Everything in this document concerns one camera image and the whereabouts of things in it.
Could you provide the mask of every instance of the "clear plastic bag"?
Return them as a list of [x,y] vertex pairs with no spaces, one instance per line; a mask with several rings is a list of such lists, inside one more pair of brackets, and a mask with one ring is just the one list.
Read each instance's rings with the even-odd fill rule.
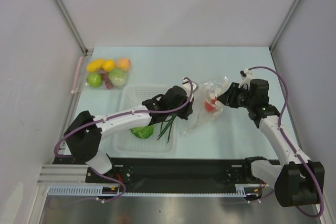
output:
[[86,66],[86,86],[94,89],[122,88],[128,80],[131,61],[121,59],[96,59]]
[[229,88],[226,77],[217,76],[198,84],[194,95],[193,113],[185,122],[184,134],[216,119],[224,109],[224,105],[217,101],[217,97]]

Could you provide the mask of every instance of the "white robotic arm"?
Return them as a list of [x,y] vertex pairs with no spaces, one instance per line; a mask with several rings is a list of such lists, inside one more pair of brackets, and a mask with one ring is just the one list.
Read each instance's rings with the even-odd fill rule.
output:
[[108,155],[99,150],[101,140],[135,127],[165,122],[172,116],[186,120],[193,112],[193,94],[197,89],[198,84],[186,77],[182,87],[174,86],[166,94],[143,101],[129,110],[94,116],[89,111],[81,112],[65,132],[68,135],[65,141],[75,163],[85,163],[101,174],[107,173],[112,164]]
[[269,85],[256,79],[248,69],[240,72],[243,81],[232,83],[217,99],[231,108],[246,108],[248,116],[266,136],[275,150],[281,168],[271,165],[263,157],[245,159],[247,177],[259,178],[271,186],[283,207],[317,204],[320,202],[316,186],[305,169],[312,170],[323,190],[324,168],[320,162],[312,162],[296,141],[288,137],[283,125],[279,125],[280,113],[269,104]]

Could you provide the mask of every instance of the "yellow fruit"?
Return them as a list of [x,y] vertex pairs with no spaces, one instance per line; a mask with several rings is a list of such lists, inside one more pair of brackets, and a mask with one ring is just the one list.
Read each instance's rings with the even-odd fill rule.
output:
[[128,71],[131,68],[131,61],[129,59],[120,59],[117,62],[117,68]]
[[86,71],[96,72],[97,70],[99,70],[101,68],[101,66],[104,64],[104,62],[105,62],[105,60],[103,60],[103,59],[94,60],[93,62],[89,63],[86,66]]
[[101,67],[103,68],[103,70],[109,72],[114,68],[114,61],[113,60],[107,60],[103,63],[103,65]]

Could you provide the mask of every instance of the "white enclosure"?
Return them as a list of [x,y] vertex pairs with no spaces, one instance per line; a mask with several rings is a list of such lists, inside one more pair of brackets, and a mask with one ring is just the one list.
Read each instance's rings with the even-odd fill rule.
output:
[[88,48],[270,46],[293,0],[63,0]]
[[[281,35],[278,31],[285,27],[294,1],[62,0],[86,49],[270,47]],[[289,83],[290,112],[300,144],[325,166],[324,192],[331,212],[336,210],[335,14],[336,0],[303,0],[271,52]],[[63,131],[83,52],[53,0],[0,0],[0,38],[0,214],[11,189],[23,183],[15,223],[26,223],[41,166],[51,162]]]
[[80,50],[51,0],[0,0],[0,31],[0,204],[22,182],[16,223],[24,223],[61,134]]

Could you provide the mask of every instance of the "plastic tray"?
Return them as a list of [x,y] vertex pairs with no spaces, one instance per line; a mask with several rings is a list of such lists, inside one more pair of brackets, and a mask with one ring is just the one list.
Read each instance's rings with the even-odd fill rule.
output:
[[[141,104],[144,100],[153,98],[158,94],[164,94],[170,87],[163,85],[128,85],[124,88],[119,111],[130,109]],[[155,125],[154,134],[149,138],[140,139],[134,136],[131,131],[124,131],[115,135],[113,140],[114,148],[120,152],[130,155],[166,155],[176,149],[176,121],[174,121],[170,140],[169,131],[159,139],[160,125]]]

